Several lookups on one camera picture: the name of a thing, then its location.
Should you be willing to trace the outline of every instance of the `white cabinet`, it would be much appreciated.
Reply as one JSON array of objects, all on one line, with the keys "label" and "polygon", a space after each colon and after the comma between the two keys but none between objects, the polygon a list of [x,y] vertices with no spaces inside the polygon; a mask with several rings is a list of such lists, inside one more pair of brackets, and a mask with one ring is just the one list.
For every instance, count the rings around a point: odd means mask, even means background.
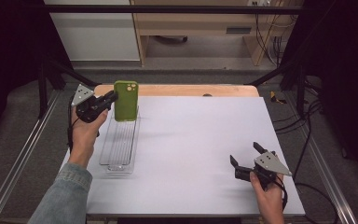
[{"label": "white cabinet", "polygon": [[[129,5],[128,0],[45,0],[48,5]],[[71,61],[140,61],[130,13],[51,13]]]}]

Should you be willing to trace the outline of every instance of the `gray floor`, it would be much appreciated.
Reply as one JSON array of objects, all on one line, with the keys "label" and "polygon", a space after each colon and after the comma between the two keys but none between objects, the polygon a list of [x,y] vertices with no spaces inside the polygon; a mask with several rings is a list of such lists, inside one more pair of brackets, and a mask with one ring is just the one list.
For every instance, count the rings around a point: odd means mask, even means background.
[{"label": "gray floor", "polygon": [[[186,43],[153,38],[145,67],[140,67],[136,63],[123,64],[125,63],[78,63],[76,67],[79,73],[102,83],[112,83],[117,79],[125,78],[137,80],[139,83],[178,84],[243,84],[255,80],[274,68],[274,64],[267,58],[261,66],[253,67],[240,37],[190,36]],[[77,85],[72,78],[65,76],[65,79],[69,83],[65,90],[61,91],[57,106],[2,210],[0,222],[5,218],[26,220],[33,213],[58,172],[66,151],[67,101]],[[265,98],[271,120],[286,119],[294,115],[288,104],[272,103],[269,99],[270,91],[275,91],[278,99],[281,100],[287,100],[287,94],[291,94],[291,92],[279,91],[276,85],[279,79],[279,77],[274,78],[258,88],[260,95]],[[313,94],[307,92],[308,102],[315,99]],[[0,186],[36,123],[37,100],[36,82],[14,90],[8,97],[7,109],[0,123]],[[274,122],[274,126],[280,128],[294,120]],[[340,145],[323,113],[315,113],[311,117],[311,126],[312,136],[328,161],[358,221],[358,164],[356,161],[341,157]],[[278,138],[284,157],[293,171],[304,145],[301,130],[278,134]],[[309,151],[306,152],[301,163],[297,180],[312,184],[326,192]],[[319,223],[332,222],[334,213],[327,200],[318,193],[302,187],[299,188],[299,194],[309,217]],[[288,218],[287,222],[308,223],[303,217]],[[246,218],[243,223],[258,223],[258,221]]]}]

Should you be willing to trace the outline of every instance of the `aluminum rail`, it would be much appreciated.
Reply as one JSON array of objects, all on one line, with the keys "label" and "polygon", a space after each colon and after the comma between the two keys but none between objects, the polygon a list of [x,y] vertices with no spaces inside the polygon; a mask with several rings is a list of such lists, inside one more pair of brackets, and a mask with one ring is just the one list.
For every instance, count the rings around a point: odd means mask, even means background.
[{"label": "aluminum rail", "polygon": [[48,111],[45,113],[45,116],[42,119],[39,119],[34,126],[31,134],[29,135],[27,141],[25,142],[22,150],[19,154],[19,157],[14,162],[10,172],[7,175],[4,183],[0,188],[0,214],[9,198],[11,191],[14,189],[22,170],[24,169],[29,157],[31,156],[34,147],[39,140],[41,133],[43,132],[48,119],[54,109],[54,106],[57,104],[57,100],[60,96],[59,91],[53,91],[49,102],[48,102]]},{"label": "aluminum rail", "polygon": [[190,13],[299,15],[322,11],[308,7],[225,7],[225,6],[122,6],[122,5],[23,5],[23,9],[50,13]]},{"label": "aluminum rail", "polygon": [[[295,96],[291,92],[286,92],[286,99],[288,100],[289,105],[292,107],[292,110],[296,113],[295,106]],[[301,132],[303,133],[304,139],[307,138],[307,134],[310,131],[308,124],[305,124],[301,127]],[[331,172],[327,162],[324,159],[324,156],[321,153],[321,150],[318,148],[318,145],[315,142],[315,139],[310,135],[310,141],[308,149],[312,157],[313,162],[315,162],[316,169],[318,170],[319,175],[321,176],[324,186],[326,187],[327,193],[330,196],[331,201],[336,206],[338,216],[343,224],[356,224],[356,218],[348,205],[347,200],[345,199],[344,194],[341,191],[341,188],[338,185],[338,182],[334,178],[333,173]]]}]

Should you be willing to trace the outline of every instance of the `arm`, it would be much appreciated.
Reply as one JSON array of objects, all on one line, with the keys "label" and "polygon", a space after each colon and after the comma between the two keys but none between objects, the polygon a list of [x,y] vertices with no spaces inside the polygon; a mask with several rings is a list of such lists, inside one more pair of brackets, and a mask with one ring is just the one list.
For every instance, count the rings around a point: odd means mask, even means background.
[{"label": "arm", "polygon": [[[268,189],[264,191],[257,175],[251,172],[250,177],[261,216],[268,224],[283,224],[282,190],[271,183]],[[283,175],[278,174],[278,177],[283,180]]]},{"label": "arm", "polygon": [[94,143],[107,110],[92,123],[77,118],[72,111],[73,141],[71,155],[54,184],[37,206],[29,223],[85,223],[86,205],[92,176],[87,171]]}]

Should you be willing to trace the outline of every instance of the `black pole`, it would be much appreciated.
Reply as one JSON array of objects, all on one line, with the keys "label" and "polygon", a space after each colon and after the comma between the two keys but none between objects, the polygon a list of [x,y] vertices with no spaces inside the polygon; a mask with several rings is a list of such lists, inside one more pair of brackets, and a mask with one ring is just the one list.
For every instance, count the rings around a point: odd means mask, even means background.
[{"label": "black pole", "polygon": [[300,15],[315,13],[307,7],[224,7],[224,6],[122,6],[122,5],[23,5],[24,9],[50,13],[190,13]]}]

